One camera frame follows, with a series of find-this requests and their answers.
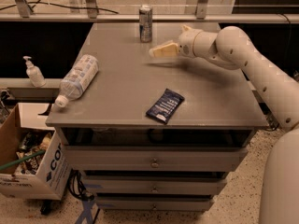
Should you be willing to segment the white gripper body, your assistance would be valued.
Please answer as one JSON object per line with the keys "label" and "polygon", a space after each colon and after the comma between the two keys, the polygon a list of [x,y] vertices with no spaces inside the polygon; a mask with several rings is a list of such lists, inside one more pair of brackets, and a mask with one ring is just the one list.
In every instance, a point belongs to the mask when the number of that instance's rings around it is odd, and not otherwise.
{"label": "white gripper body", "polygon": [[178,54],[184,57],[194,58],[193,45],[195,38],[201,33],[200,29],[183,31],[178,37]]}

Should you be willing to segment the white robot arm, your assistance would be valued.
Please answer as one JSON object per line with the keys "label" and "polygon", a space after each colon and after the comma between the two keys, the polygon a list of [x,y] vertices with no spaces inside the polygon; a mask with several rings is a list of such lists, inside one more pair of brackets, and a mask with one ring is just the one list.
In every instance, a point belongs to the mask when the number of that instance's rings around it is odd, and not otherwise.
{"label": "white robot arm", "polygon": [[157,45],[149,55],[200,57],[245,73],[284,131],[264,167],[259,224],[299,224],[299,83],[264,57],[235,26],[210,33],[184,25],[176,42]]}

